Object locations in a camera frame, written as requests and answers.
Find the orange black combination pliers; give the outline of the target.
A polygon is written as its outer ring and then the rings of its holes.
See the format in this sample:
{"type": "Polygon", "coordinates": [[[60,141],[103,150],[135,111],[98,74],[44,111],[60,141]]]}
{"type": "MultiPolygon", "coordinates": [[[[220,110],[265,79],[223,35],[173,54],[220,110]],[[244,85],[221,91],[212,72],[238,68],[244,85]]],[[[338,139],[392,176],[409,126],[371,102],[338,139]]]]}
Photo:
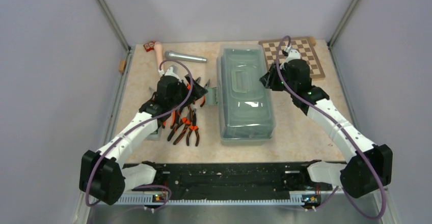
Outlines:
{"type": "MultiPolygon", "coordinates": [[[[196,82],[199,83],[199,81],[201,80],[201,77],[198,77],[196,79],[196,82]]],[[[206,90],[209,88],[210,85],[210,79],[205,83],[205,85],[203,86],[203,88],[205,88],[206,90]]],[[[200,107],[203,107],[206,103],[206,95],[203,95],[201,99],[201,103],[200,103],[200,107]]]]}

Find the green plastic tool box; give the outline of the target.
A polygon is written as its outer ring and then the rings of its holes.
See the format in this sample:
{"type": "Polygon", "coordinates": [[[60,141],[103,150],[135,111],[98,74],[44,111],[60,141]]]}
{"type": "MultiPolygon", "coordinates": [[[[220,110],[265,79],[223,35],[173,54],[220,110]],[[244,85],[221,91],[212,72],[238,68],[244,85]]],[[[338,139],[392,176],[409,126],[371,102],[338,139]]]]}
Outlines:
{"type": "Polygon", "coordinates": [[[207,104],[218,106],[222,144],[259,145],[272,139],[276,126],[272,97],[260,81],[266,73],[260,45],[221,45],[217,81],[207,104]]]}

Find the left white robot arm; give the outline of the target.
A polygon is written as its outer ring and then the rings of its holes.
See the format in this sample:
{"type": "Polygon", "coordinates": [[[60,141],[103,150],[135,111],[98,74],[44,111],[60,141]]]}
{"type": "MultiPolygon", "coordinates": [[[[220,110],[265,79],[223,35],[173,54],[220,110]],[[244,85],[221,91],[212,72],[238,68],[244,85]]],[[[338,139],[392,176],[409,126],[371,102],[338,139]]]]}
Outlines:
{"type": "Polygon", "coordinates": [[[150,99],[138,109],[131,122],[97,151],[88,150],[80,165],[79,189],[86,197],[94,197],[108,205],[121,195],[142,185],[157,190],[163,176],[155,167],[140,163],[124,167],[133,151],[154,133],[177,109],[191,105],[207,90],[187,74],[181,79],[172,69],[163,73],[150,99]]]}

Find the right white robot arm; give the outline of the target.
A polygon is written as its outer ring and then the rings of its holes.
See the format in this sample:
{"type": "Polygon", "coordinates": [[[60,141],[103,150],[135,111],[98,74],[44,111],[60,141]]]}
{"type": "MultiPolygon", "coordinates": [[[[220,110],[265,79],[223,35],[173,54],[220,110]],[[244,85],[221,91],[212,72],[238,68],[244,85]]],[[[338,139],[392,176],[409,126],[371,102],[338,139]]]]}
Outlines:
{"type": "Polygon", "coordinates": [[[300,173],[299,184],[313,189],[318,183],[341,186],[352,198],[385,187],[392,179],[393,152],[359,132],[335,107],[329,95],[312,84],[310,68],[300,53],[282,50],[284,61],[273,62],[260,78],[265,88],[288,92],[292,103],[318,124],[342,153],[345,163],[313,161],[300,173]]]}

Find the orange black long-nose pliers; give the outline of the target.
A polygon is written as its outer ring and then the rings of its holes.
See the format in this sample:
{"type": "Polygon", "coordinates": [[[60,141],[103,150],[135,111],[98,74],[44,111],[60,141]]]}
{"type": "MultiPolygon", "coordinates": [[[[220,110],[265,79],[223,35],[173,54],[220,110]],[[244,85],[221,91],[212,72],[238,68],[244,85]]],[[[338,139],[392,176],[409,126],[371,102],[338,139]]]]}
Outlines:
{"type": "Polygon", "coordinates": [[[179,132],[179,135],[174,139],[173,145],[178,144],[183,137],[185,136],[188,127],[191,125],[192,117],[193,117],[193,109],[188,108],[188,113],[185,117],[182,117],[177,125],[174,126],[174,128],[171,130],[170,134],[168,135],[167,141],[171,141],[175,133],[179,132]]]}

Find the orange black small pliers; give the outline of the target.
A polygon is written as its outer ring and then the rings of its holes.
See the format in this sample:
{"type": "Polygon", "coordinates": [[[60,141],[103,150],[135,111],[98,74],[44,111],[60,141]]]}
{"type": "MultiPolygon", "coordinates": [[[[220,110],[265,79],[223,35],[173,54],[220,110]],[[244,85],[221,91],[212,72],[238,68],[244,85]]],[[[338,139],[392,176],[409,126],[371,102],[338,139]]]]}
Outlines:
{"type": "Polygon", "coordinates": [[[196,109],[192,109],[192,112],[191,112],[191,123],[188,127],[188,132],[186,135],[186,145],[187,146],[190,146],[190,144],[191,144],[191,137],[192,137],[193,133],[196,136],[195,146],[197,147],[199,145],[199,142],[200,142],[200,134],[199,134],[199,127],[197,126],[196,109]]]}

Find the silver metal microphone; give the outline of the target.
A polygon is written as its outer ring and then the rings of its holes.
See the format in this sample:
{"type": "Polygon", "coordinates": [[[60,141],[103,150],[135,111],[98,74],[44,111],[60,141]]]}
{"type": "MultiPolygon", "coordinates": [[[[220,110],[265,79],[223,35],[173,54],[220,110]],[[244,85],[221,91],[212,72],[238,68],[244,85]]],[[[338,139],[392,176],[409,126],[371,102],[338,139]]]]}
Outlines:
{"type": "Polygon", "coordinates": [[[207,63],[207,58],[205,58],[205,57],[191,55],[191,54],[185,54],[185,53],[179,53],[179,52],[175,52],[172,50],[165,51],[164,55],[167,59],[193,62],[193,63],[207,63]]]}

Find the wooden chessboard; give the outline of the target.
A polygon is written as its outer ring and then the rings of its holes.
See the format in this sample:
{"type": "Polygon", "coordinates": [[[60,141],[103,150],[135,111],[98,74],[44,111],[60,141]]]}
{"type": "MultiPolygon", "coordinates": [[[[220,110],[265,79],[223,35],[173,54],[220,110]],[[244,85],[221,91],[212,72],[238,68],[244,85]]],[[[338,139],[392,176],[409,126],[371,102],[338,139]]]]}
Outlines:
{"type": "MultiPolygon", "coordinates": [[[[276,59],[276,49],[280,44],[280,39],[259,41],[258,44],[263,48],[266,67],[269,69],[276,59]]],[[[290,41],[291,47],[297,50],[301,59],[309,65],[311,78],[319,80],[324,79],[326,75],[314,49],[315,44],[313,37],[295,37],[290,41]]]]}

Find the clear green small case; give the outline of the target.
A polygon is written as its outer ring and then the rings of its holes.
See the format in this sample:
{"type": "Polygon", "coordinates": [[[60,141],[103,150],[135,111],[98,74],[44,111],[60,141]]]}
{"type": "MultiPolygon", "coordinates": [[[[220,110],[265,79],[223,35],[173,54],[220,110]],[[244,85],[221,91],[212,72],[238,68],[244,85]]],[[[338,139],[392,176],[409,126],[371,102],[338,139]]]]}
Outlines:
{"type": "Polygon", "coordinates": [[[154,132],[152,132],[150,135],[148,135],[146,137],[146,140],[149,141],[159,141],[161,139],[161,128],[158,128],[157,130],[155,130],[154,132]]]}

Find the small red card box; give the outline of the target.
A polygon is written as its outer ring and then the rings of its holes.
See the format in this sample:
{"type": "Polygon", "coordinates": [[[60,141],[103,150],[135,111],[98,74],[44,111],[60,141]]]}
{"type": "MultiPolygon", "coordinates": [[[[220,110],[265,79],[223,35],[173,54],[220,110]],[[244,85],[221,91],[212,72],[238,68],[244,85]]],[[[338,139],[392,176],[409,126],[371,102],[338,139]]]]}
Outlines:
{"type": "Polygon", "coordinates": [[[146,52],[150,52],[150,51],[154,50],[155,43],[156,43],[156,41],[149,41],[149,42],[143,44],[143,48],[145,49],[146,52]]]}

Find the small wooden block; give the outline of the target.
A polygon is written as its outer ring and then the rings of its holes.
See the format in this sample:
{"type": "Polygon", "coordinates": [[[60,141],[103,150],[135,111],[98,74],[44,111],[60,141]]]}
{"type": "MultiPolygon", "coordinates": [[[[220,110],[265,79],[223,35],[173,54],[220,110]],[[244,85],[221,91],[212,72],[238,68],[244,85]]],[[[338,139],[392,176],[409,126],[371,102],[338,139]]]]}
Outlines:
{"type": "Polygon", "coordinates": [[[119,73],[123,74],[126,70],[126,65],[127,65],[127,61],[126,60],[121,60],[118,66],[118,71],[119,73]]]}

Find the black mounting base rail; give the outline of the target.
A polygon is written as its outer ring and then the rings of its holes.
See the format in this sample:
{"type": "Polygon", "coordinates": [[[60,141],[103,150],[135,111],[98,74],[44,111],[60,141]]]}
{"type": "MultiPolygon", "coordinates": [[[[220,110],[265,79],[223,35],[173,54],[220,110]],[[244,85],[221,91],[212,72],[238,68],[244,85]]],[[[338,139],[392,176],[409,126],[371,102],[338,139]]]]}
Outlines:
{"type": "Polygon", "coordinates": [[[171,189],[170,201],[288,200],[295,191],[333,190],[312,182],[305,162],[154,163],[153,184],[171,189]]]}

